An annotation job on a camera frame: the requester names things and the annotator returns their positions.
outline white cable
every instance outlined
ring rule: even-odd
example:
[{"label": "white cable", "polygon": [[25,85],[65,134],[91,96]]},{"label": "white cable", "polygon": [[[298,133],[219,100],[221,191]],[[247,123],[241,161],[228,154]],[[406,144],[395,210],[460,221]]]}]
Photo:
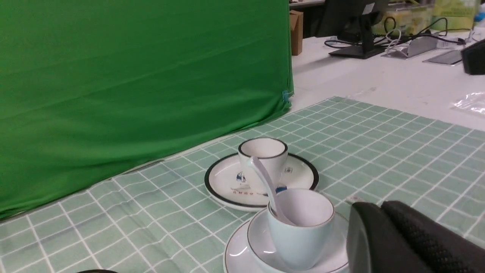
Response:
[{"label": "white cable", "polygon": [[[393,33],[394,31],[397,31],[399,32],[399,36],[397,37],[397,39],[391,39],[389,37],[389,35],[391,33]],[[401,44],[401,45],[398,45],[398,43],[401,41],[401,37],[403,36],[403,33],[401,32],[400,29],[393,29],[393,30],[390,30],[386,33],[386,36],[385,38],[387,39],[387,41],[389,42],[388,44],[388,47],[386,48],[386,54],[389,55],[390,52],[389,51],[398,51],[400,52],[400,54],[404,55],[404,57],[407,58],[407,55],[406,53],[402,52],[400,49],[402,48],[406,48],[408,45],[407,44]]]}]

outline saucer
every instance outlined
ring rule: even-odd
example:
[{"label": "saucer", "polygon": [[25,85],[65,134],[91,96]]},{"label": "saucer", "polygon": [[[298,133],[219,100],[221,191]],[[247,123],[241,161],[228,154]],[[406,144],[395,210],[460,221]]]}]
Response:
[{"label": "saucer", "polygon": [[[340,214],[335,214],[336,220],[338,219],[340,223],[343,224],[344,230],[342,235],[347,238],[348,221],[342,217]],[[246,221],[236,231],[230,236],[227,242],[226,249],[224,251],[223,257],[223,268],[224,273],[268,273],[264,272],[257,264],[256,260],[252,257],[250,249],[247,244],[247,228],[249,227],[250,220]],[[328,271],[327,269],[336,268],[333,271]],[[273,269],[274,273],[296,273],[295,271],[282,272]],[[335,257],[328,259],[326,261],[319,262],[315,267],[307,270],[300,271],[298,273],[347,273],[347,252],[345,243],[338,251],[336,251]]]},{"label": "saucer", "polygon": [[[284,173],[277,186],[315,189],[318,179],[318,172],[310,162],[288,154]],[[269,202],[266,194],[251,191],[241,171],[238,154],[228,155],[212,164],[204,180],[209,194],[217,202],[233,209],[257,212]]]},{"label": "saucer", "polygon": [[335,234],[325,244],[332,246],[329,251],[324,253],[317,264],[304,271],[296,271],[289,268],[277,254],[271,238],[267,211],[263,210],[256,214],[251,222],[251,241],[249,244],[249,254],[264,272],[268,273],[330,273],[339,272],[347,267],[347,232],[349,222],[340,214],[334,214]]}]

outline cardboard box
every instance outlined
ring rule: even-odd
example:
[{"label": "cardboard box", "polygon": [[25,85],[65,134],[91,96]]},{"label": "cardboard box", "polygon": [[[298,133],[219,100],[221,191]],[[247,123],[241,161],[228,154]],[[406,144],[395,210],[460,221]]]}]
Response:
[{"label": "cardboard box", "polygon": [[303,12],[290,10],[291,54],[299,55],[303,50]]}]

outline plastic bag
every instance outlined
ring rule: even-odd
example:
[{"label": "plastic bag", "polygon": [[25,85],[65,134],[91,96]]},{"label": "plastic bag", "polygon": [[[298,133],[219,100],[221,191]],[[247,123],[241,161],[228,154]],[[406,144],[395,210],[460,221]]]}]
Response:
[{"label": "plastic bag", "polygon": [[453,103],[453,106],[467,112],[485,115],[485,93],[470,93],[465,98]]}]

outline white table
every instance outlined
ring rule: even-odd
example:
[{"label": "white table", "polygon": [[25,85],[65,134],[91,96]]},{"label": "white table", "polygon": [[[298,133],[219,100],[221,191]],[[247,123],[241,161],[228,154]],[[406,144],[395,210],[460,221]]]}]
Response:
[{"label": "white table", "polygon": [[408,60],[381,57],[367,60],[335,58],[325,38],[303,41],[303,52],[292,59],[295,96],[292,111],[332,96],[354,98],[431,119],[484,130],[485,116],[451,109],[472,92],[485,92],[485,76],[470,76],[455,67],[423,63],[445,50]]}]

